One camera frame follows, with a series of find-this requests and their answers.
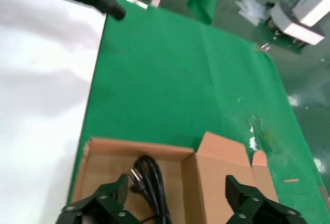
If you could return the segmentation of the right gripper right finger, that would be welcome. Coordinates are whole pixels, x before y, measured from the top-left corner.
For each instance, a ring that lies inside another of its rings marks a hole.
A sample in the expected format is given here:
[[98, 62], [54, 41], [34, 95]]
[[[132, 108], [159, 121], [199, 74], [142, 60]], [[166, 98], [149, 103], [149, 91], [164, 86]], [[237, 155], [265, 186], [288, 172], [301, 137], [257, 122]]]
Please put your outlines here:
[[233, 210], [227, 224], [301, 223], [300, 212], [268, 199], [256, 187], [239, 183], [233, 175], [226, 176], [225, 196]]

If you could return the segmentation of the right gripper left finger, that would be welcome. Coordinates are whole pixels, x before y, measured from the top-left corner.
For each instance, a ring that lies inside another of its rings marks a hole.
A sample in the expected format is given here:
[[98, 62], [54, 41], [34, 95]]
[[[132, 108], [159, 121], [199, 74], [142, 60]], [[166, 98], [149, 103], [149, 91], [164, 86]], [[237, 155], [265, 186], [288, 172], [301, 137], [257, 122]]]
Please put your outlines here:
[[124, 208], [128, 181], [128, 175], [122, 174], [117, 181], [100, 185], [89, 197], [63, 207], [57, 223], [83, 223], [86, 216], [95, 223], [140, 223]]

